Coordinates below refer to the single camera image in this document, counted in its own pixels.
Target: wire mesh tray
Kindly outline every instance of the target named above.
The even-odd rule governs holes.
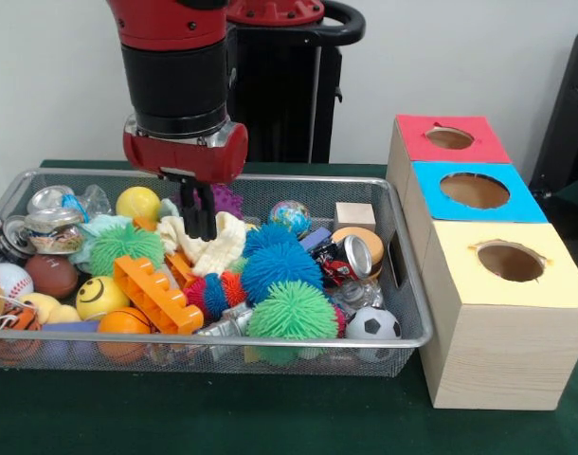
[[[94,183],[106,191],[111,202],[132,186],[151,188],[161,198],[177,191],[176,184],[133,171],[38,169],[20,174],[11,183],[0,200],[0,219],[26,214],[32,194],[44,187],[67,185],[82,193]],[[314,228],[332,228],[336,201],[372,204],[377,234],[385,244],[392,240],[400,245],[405,278],[397,286],[387,254],[379,282],[386,307],[401,323],[403,338],[293,341],[8,330],[0,331],[0,368],[395,376],[413,350],[430,340],[432,324],[425,293],[398,195],[388,182],[356,177],[242,175],[231,188],[244,197],[244,213],[249,219],[266,220],[268,211],[278,201],[294,199],[303,202],[316,216]],[[116,363],[100,353],[111,349],[135,353],[130,356],[135,360]],[[298,355],[286,365],[271,365],[259,359],[261,349]]]

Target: baseball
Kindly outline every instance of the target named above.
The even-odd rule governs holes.
[[[34,292],[34,283],[19,265],[3,263],[0,264],[0,288],[7,297],[18,299]]]

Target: orange toy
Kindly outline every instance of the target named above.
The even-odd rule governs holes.
[[[123,308],[108,313],[98,326],[98,332],[108,334],[150,334],[148,318],[136,308]],[[143,343],[98,343],[99,351],[116,363],[133,363],[145,353]]]
[[[11,308],[4,316],[9,319],[0,323],[0,330],[41,330],[34,308]],[[40,346],[40,339],[0,339],[0,359],[4,365],[16,365],[36,354]]]
[[[178,251],[173,254],[166,254],[165,264],[172,272],[180,289],[186,289],[196,281],[196,277],[192,275],[192,269],[189,266],[190,261],[183,252]]]
[[[169,279],[163,273],[154,273],[148,259],[116,259],[114,279],[161,333],[190,335],[203,327],[203,312],[194,305],[187,306],[181,290],[170,290]]]

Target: green table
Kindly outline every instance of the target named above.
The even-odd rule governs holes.
[[[44,163],[88,165],[118,168]],[[383,166],[246,171],[385,174]],[[395,379],[0,371],[0,454],[37,447],[64,455],[578,454],[578,365],[556,412],[432,409],[418,355]]]

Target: orange ball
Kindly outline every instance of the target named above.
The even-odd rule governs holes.
[[[98,326],[98,332],[107,334],[150,334],[152,325],[136,308],[122,308],[108,313]],[[143,343],[98,343],[99,351],[116,363],[128,364],[138,361],[145,353]]]

